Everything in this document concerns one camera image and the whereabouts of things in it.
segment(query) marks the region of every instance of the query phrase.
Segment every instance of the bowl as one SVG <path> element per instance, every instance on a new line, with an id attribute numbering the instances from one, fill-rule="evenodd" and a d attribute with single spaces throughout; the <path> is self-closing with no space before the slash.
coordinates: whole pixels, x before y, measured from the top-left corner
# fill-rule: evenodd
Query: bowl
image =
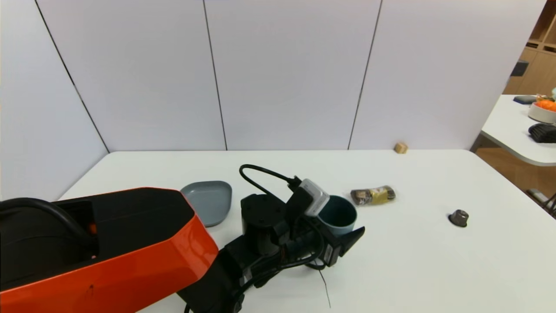
<path id="1" fill-rule="evenodd" d="M 527 115 L 529 115 L 529 117 L 534 119 L 535 121 L 548 124 L 556 124 L 556 112 L 543 109 L 542 107 L 537 106 L 536 102 L 531 104 L 529 113 Z"/>

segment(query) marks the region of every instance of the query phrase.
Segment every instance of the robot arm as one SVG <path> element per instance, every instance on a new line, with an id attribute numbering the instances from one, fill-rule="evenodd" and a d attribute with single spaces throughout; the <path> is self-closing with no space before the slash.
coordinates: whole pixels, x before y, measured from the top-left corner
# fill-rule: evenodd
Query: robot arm
<path id="1" fill-rule="evenodd" d="M 243 168 L 288 182 L 284 203 Z M 282 270 L 334 265 L 364 234 L 335 237 L 310 181 L 243 165 L 265 194 L 241 201 L 243 234 L 220 251 L 181 193 L 140 188 L 55 203 L 0 203 L 3 313 L 137 311 L 174 292 L 194 313 L 236 313 Z"/>

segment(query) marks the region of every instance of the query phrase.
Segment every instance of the orange food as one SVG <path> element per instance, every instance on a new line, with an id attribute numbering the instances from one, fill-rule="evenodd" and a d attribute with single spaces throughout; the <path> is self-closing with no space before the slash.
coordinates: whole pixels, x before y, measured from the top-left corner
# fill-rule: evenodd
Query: orange food
<path id="1" fill-rule="evenodd" d="M 536 105 L 538 107 L 542 107 L 545 110 L 556 112 L 556 102 L 554 101 L 550 101 L 550 100 L 537 101 Z"/>

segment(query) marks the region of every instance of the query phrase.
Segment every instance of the dark teal cup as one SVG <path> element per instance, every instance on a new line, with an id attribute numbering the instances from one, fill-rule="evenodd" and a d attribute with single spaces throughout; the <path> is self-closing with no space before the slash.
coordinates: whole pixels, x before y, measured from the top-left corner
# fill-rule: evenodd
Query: dark teal cup
<path id="1" fill-rule="evenodd" d="M 340 237 L 353 230 L 357 210 L 348 200 L 338 195 L 331 195 L 328 203 L 320 211 L 319 219 L 334 236 Z"/>

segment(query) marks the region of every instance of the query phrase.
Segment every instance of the wooden floor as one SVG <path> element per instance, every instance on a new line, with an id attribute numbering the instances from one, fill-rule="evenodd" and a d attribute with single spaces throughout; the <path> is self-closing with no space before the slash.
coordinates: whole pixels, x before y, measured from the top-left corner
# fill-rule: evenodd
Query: wooden floor
<path id="1" fill-rule="evenodd" d="M 536 188 L 547 197 L 556 193 L 556 167 L 531 165 L 502 148 L 479 148 L 476 154 L 523 192 Z"/>

